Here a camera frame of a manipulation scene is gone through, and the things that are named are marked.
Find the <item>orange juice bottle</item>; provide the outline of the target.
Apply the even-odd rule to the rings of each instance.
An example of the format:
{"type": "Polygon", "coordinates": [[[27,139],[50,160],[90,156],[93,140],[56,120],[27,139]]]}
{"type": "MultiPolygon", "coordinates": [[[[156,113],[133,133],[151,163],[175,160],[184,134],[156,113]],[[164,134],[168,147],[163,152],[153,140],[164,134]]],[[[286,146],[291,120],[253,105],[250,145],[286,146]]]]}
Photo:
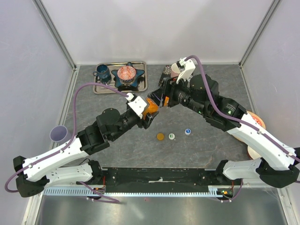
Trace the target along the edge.
{"type": "Polygon", "coordinates": [[[143,119],[146,119],[147,114],[152,115],[152,114],[156,113],[159,109],[159,106],[151,98],[147,97],[146,101],[148,103],[148,106],[142,113],[143,119]]]}

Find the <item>gold bottle cap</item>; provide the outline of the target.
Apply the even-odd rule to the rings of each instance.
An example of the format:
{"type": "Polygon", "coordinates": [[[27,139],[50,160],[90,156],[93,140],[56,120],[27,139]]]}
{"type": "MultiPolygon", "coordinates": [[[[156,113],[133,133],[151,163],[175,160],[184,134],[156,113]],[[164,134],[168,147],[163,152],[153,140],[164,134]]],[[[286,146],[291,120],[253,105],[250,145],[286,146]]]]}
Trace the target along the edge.
{"type": "Polygon", "coordinates": [[[163,140],[164,137],[165,137],[165,136],[164,136],[163,133],[158,133],[158,134],[157,134],[157,139],[158,139],[158,140],[163,140]]]}

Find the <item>white green bottle cap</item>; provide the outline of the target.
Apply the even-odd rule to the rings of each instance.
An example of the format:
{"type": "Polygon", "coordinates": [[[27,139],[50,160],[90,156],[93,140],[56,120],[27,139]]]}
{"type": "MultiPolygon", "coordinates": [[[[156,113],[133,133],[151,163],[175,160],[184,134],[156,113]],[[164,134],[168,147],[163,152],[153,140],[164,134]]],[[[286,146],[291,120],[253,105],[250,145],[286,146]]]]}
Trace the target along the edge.
{"type": "Polygon", "coordinates": [[[168,137],[169,137],[170,140],[174,140],[175,139],[175,134],[170,133],[168,137]]]}

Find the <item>blue white bottle cap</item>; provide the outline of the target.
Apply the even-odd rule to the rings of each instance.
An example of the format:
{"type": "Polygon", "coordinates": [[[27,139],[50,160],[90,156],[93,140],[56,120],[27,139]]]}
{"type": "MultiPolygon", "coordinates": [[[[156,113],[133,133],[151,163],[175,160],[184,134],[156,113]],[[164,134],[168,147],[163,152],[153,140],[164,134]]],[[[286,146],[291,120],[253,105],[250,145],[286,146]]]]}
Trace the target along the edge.
{"type": "Polygon", "coordinates": [[[189,128],[185,129],[185,134],[186,135],[191,135],[191,129],[189,129],[189,128]]]}

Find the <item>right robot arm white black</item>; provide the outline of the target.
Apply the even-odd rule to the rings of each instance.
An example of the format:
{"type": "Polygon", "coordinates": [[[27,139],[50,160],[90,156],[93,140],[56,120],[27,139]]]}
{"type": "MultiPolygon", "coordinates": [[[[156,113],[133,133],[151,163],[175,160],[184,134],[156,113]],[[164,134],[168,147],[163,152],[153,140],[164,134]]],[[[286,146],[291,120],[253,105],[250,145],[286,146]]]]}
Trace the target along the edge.
{"type": "Polygon", "coordinates": [[[243,141],[260,157],[248,161],[222,160],[215,170],[215,180],[226,184],[236,179],[260,179],[275,188],[298,182],[296,165],[300,149],[280,142],[261,127],[235,100],[223,97],[218,82],[208,75],[195,75],[189,82],[165,77],[159,89],[147,95],[159,107],[178,104],[203,116],[211,126],[243,141]]]}

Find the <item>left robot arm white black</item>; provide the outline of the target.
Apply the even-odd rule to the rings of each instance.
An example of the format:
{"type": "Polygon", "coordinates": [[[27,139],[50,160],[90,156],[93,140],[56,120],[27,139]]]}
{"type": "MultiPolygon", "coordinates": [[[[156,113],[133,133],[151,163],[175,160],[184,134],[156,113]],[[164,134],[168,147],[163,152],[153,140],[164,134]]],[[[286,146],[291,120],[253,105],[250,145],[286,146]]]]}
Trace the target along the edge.
{"type": "Polygon", "coordinates": [[[71,143],[66,142],[34,158],[15,157],[17,192],[21,197],[30,197],[56,185],[99,184],[103,179],[99,162],[92,160],[79,166],[65,165],[108,148],[110,142],[134,126],[147,129],[157,114],[158,110],[146,110],[139,116],[131,108],[120,114],[117,109],[108,108],[96,117],[92,125],[80,131],[71,143]]]}

